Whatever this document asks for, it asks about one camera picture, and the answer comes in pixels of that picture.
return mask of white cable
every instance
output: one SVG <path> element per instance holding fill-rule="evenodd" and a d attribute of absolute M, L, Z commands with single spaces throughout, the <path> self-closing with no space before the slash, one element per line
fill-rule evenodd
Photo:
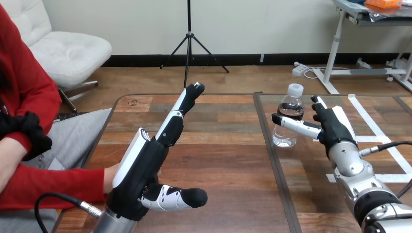
<path fill-rule="evenodd" d="M 293 65 L 297 67 L 301 64 L 298 63 L 298 62 L 295 62 Z M 306 66 L 306 67 L 309 68 L 309 69 L 307 71 L 305 71 L 305 73 L 303 73 L 303 75 L 308 79 L 317 79 L 317 77 L 309 77 L 308 75 L 306 75 L 306 73 L 313 72 L 314 69 L 319 69 L 319 70 L 322 70 L 322 71 L 325 71 L 325 69 L 326 69 L 326 67 L 309 67 L 309 66 Z M 334 67 L 333 69 L 349 69 L 349 68 Z"/>

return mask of white wall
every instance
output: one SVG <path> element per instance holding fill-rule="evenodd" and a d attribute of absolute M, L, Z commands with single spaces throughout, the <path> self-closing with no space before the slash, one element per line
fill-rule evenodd
<path fill-rule="evenodd" d="M 114 54 L 169 54 L 187 33 L 186 0 L 43 1 L 54 31 L 100 36 Z M 215 54 L 329 52 L 339 18 L 331 0 L 191 4 L 192 31 Z M 346 21 L 340 52 L 397 52 L 410 33 L 405 27 L 360 28 Z M 204 53 L 199 46 L 193 50 Z"/>

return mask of chair leg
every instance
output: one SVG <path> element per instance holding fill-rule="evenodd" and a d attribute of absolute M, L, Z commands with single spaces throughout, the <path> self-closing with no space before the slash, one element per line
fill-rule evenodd
<path fill-rule="evenodd" d="M 77 113 L 77 108 L 74 106 L 74 104 L 69 100 L 69 98 L 63 92 L 63 90 L 60 88 L 59 88 L 59 94 L 60 94 L 60 98 L 62 98 L 62 101 L 65 104 L 67 104 L 74 113 Z"/>
<path fill-rule="evenodd" d="M 94 85 L 94 86 L 97 86 L 97 85 L 99 85 L 99 82 L 97 82 L 97 81 L 91 81 L 91 82 L 79 83 L 79 84 L 74 85 L 74 86 L 72 86 L 72 87 L 63 88 L 62 90 L 63 90 L 64 92 L 67 92 L 67 91 L 72 91 L 72 90 L 76 90 L 76 89 L 83 88 L 83 87 L 87 87 L 87 86 L 93 86 L 93 85 Z"/>

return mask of red sweater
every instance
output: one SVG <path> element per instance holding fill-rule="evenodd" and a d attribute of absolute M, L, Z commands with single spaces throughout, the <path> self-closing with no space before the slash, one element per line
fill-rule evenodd
<path fill-rule="evenodd" d="M 0 97 L 9 114 L 36 113 L 45 133 L 52 127 L 61 103 L 57 86 L 47 75 L 30 49 L 21 40 L 17 27 L 0 4 L 0 70 L 9 87 L 0 90 Z M 20 142 L 27 151 L 32 148 L 26 135 L 20 132 L 6 137 Z M 46 192 L 64 193 L 85 201 L 100 201 L 103 197 L 104 169 L 43 170 L 18 165 L 13 177 L 0 194 L 0 210 L 33 209 L 36 199 Z M 46 198 L 41 208 L 66 209 L 67 202 Z"/>

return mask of gray pants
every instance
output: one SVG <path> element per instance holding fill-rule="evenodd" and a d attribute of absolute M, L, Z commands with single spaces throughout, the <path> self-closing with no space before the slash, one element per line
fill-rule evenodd
<path fill-rule="evenodd" d="M 53 124 L 48 136 L 53 141 L 51 150 L 23 162 L 42 169 L 65 170 L 79 167 L 103 127 L 110 109 L 86 113 Z M 49 232 L 57 220 L 55 209 L 40 210 Z M 0 212 L 0 233 L 41 233 L 33 210 Z"/>

